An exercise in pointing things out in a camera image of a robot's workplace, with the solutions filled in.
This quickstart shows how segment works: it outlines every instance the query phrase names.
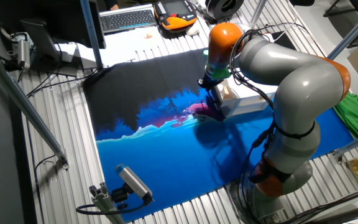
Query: keyboard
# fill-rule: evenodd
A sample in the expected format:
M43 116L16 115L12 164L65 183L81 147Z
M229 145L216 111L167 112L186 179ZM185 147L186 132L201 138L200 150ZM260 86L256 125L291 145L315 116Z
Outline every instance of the keyboard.
M150 9L101 16L105 34L156 24L154 12Z

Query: painting canvas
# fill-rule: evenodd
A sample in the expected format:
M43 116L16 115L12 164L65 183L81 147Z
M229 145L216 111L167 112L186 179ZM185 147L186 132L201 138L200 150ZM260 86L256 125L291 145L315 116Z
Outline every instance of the painting canvas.
M197 85L202 50L123 63L87 80L85 95L109 190L123 185L115 169L128 165L155 202L124 214L126 221L186 202L235 179L250 145L272 122L266 108L224 119ZM321 145L314 156L351 141L333 110L318 117ZM250 167L260 160L254 150ZM130 195L129 208L142 201Z

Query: metal bar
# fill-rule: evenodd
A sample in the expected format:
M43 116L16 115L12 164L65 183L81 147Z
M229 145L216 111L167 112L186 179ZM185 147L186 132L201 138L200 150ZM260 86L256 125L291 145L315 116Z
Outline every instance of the metal bar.
M345 145L340 149L336 149L332 154L335 158L343 155L345 152L350 151L358 146L358 138L350 142L349 144Z
M358 35L352 40L352 42L349 43L349 45L346 48L350 49L353 47L358 47L358 43L354 43L357 40L358 40Z
M34 109L29 99L23 93L17 82L5 71L0 62L0 84L7 91L9 97L13 99L19 109L25 114L27 119L32 123L41 137L45 140L51 150L63 163L64 168L68 168L67 156L62 151L59 143L48 129L47 125L42 121L38 112Z
M258 5L256 6L256 9L254 12L254 15L252 15L251 22L249 23L250 24L249 27L251 29L253 29L255 27L256 21L259 19L260 14L262 13L262 10L265 7L266 2L267 2L267 0L260 0L258 2Z
M336 6L336 4L339 2L339 0L336 0L335 2L334 2L334 4L332 4L332 6L326 11L326 13L324 13L324 17L327 17L328 16L328 14L331 12L331 10Z
M345 49L352 40L358 35L358 24L343 38L341 43L327 56L328 59L334 60Z
M102 58L100 56L98 38L96 36L96 31L94 29L89 0L81 0L81 7L82 7L82 12L84 14L86 26L88 28L88 34L89 34L89 39L91 40L94 58L96 59L96 67L98 68L98 70L101 70L103 69L103 63L102 63Z

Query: white paper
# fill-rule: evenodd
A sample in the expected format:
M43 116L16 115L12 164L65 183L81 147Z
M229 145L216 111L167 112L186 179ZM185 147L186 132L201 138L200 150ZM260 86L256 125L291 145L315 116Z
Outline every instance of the white paper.
M136 51L157 47L159 35L155 26L105 35L106 49L100 49L103 66L111 67L117 63L134 60L137 57ZM94 68L96 62L93 49L78 44L78 50L80 50L84 68Z
M62 61L71 62L73 60L74 52L76 49L75 44L59 44L60 49L62 50ZM60 54L60 49L57 44L55 44L55 48Z

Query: desk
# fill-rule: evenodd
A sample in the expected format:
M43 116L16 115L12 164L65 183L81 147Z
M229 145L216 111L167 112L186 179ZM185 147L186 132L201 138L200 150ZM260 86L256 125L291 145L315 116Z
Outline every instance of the desk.
M248 23L256 5L255 0L246 1L233 20ZM260 19L257 21L257 26L262 27L262 24L266 23L291 22L290 14L291 10L288 8L286 0L268 1ZM207 47L210 26L204 22L197 23L202 28L198 35L177 37L176 34L171 34L171 39L161 38L158 46L138 51L134 61ZM285 27L268 29L270 32L283 30L285 30ZM288 36L297 50L323 56L323 52L306 32L294 28L288 31ZM78 71L79 77L84 75L82 70ZM21 87L28 93L46 77L46 75L39 77L26 75L21 82ZM71 77L56 77L51 82L58 83L72 79ZM71 82L54 86L52 90L44 89L30 100L51 132L56 136L59 144L64 147L70 165L70 168L65 171L59 169L59 167L54 167L53 163L47 162L42 164L37 171L39 180L41 180L40 191L45 222L109 223L105 217L86 216L75 212L75 207L91 203L88 187L90 185L98 186L104 179L93 137L89 111L80 83ZM36 163L53 154L32 126L30 127L30 135L32 136ZM25 131L25 136L28 156L31 158L27 131ZM345 154L346 159L352 157L358 157L358 149ZM56 163L55 158L50 159L50 161ZM278 213L282 220L358 190L358 185L345 165L334 163L330 155L314 159L311 164L314 171L313 178L300 190L283 197L285 212L280 211ZM30 171L34 186L34 174L32 169ZM39 202L35 190L34 195L37 218L41 223ZM235 215L225 187L181 205L148 215L144 219L135 220L133 223L171 224L176 222L190 224L241 223Z

